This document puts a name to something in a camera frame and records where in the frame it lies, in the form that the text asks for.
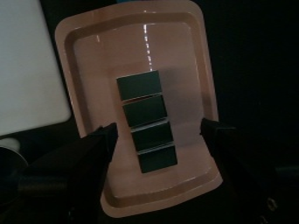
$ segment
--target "dark surface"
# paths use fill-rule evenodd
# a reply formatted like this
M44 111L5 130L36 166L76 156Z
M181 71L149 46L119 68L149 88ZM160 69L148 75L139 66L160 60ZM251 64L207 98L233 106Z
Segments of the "dark surface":
M197 0L209 44L219 119L268 140L299 148L297 10L295 1ZM50 38L68 16L113 4L104 0L41 0ZM78 138L73 118L29 132L32 160ZM237 223L225 186L163 211L101 223Z

